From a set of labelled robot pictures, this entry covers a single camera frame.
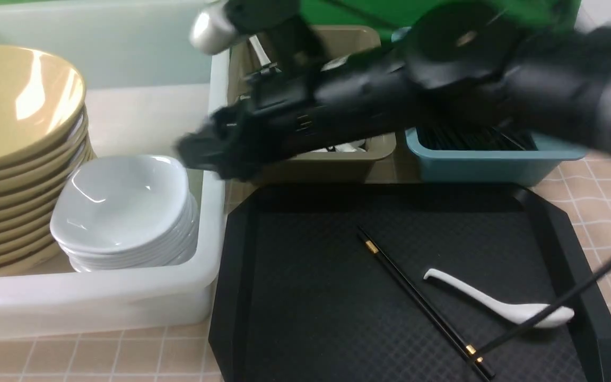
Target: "stack of white bowls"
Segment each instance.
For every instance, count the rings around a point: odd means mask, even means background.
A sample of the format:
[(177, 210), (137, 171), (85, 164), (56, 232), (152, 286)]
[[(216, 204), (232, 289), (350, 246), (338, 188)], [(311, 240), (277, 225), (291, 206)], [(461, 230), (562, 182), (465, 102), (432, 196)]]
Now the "stack of white bowls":
[(178, 160), (105, 157), (71, 176), (51, 234), (78, 272), (178, 265), (196, 251), (197, 216)]

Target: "black chopstick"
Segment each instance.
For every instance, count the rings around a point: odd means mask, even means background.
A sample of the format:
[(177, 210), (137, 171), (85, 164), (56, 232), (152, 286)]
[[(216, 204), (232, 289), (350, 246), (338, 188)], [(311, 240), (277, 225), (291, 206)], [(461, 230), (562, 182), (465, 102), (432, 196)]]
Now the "black chopstick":
[[(461, 357), (468, 361), (470, 356), (475, 353), (475, 348), (464, 341), (463, 338), (456, 332), (456, 330), (444, 319), (444, 317), (436, 310), (432, 304), (419, 292), (412, 282), (405, 276), (405, 273), (400, 269), (399, 266), (386, 254), (386, 252), (379, 247), (376, 242), (371, 239), (369, 234), (358, 225), (358, 237), (362, 240), (366, 248), (374, 255), (374, 257), (383, 265), (383, 267), (390, 273), (395, 281), (400, 285), (410, 298), (419, 306), (424, 314), (431, 320), (439, 331), (448, 339), (452, 346), (458, 351)], [(480, 375), (483, 380), (492, 380), (495, 377), (495, 373), (487, 367), (482, 358), (478, 358), (473, 363), (475, 372)]]

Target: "white plastic bin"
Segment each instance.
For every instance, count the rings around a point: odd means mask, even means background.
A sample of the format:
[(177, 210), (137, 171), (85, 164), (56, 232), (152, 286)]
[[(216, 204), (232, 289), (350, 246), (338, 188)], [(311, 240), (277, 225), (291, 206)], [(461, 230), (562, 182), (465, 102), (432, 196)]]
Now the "white plastic bin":
[[(225, 105), (229, 53), (187, 37), (204, 0), (68, 0), (0, 6), (0, 44), (58, 54), (88, 84), (97, 155), (173, 155), (177, 137)], [(224, 183), (190, 171), (201, 199), (199, 242), (186, 264), (0, 278), (0, 338), (190, 324), (211, 307), (225, 219)]]

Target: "table surface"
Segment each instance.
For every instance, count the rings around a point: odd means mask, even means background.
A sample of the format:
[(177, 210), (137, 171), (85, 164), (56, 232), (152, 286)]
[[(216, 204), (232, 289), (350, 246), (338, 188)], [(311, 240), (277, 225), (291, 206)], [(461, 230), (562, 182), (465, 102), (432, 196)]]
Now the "table surface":
[[(401, 144), (373, 167), (368, 182), (414, 183), (417, 174), (415, 157)], [(254, 189), (229, 183), (228, 211)], [(568, 213), (592, 268), (611, 257), (610, 159), (590, 154), (563, 163), (534, 190)], [(599, 284), (611, 310), (611, 274)], [(0, 341), (0, 382), (222, 382), (207, 333), (203, 322)]]

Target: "blue plastic bin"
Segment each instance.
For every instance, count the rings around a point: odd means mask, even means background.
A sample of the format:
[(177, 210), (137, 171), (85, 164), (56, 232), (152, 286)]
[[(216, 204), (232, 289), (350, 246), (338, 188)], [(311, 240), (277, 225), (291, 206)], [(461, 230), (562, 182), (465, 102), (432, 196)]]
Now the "blue plastic bin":
[(419, 143), (416, 128), (405, 132), (407, 147), (418, 157), (427, 183), (501, 183), (535, 186), (566, 160), (586, 155), (582, 147), (533, 134), (538, 151), (430, 150)]

